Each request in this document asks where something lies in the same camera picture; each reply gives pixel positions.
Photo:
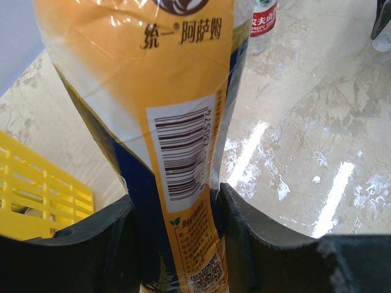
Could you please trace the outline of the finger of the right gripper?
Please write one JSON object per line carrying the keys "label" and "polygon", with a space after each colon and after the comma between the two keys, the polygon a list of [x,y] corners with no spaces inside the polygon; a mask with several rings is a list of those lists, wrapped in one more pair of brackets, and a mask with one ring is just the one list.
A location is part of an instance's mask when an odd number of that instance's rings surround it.
{"label": "finger of the right gripper", "polygon": [[372,40],[374,40],[390,22],[390,6],[390,0],[377,0],[375,23],[370,34]]}

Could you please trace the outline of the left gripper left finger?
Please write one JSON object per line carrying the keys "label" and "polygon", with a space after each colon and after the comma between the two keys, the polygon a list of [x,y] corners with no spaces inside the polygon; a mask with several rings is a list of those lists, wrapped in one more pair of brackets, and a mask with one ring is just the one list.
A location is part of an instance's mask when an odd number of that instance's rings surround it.
{"label": "left gripper left finger", "polygon": [[1,292],[139,292],[128,195],[50,239],[1,237]]}

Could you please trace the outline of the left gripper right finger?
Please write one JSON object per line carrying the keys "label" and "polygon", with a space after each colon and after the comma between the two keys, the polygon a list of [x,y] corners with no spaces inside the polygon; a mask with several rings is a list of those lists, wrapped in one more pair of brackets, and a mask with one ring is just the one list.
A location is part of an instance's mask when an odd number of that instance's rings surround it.
{"label": "left gripper right finger", "polygon": [[296,232],[221,184],[230,292],[390,292],[390,236]]}

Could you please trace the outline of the red label water bottle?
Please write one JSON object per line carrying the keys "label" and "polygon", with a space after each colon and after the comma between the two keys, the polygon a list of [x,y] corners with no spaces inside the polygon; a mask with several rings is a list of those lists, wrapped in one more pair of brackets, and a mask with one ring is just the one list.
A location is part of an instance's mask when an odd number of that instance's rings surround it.
{"label": "red label water bottle", "polygon": [[271,42],[272,30],[276,24],[277,0],[254,1],[252,27],[247,52],[260,54]]}

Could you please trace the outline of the orange juice bottle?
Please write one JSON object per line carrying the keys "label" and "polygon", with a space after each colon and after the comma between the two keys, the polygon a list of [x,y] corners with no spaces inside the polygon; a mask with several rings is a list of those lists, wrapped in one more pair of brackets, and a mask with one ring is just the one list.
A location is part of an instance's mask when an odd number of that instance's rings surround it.
{"label": "orange juice bottle", "polygon": [[227,292],[219,168],[252,1],[34,1],[51,61],[134,205],[147,292]]}

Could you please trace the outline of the small white bottle cap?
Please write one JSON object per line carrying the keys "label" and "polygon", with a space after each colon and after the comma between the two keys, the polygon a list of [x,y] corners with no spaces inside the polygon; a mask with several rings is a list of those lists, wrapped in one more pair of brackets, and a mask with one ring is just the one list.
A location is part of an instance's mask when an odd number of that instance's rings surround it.
{"label": "small white bottle cap", "polygon": [[391,33],[382,32],[373,41],[372,46],[379,52],[390,52],[391,51]]}

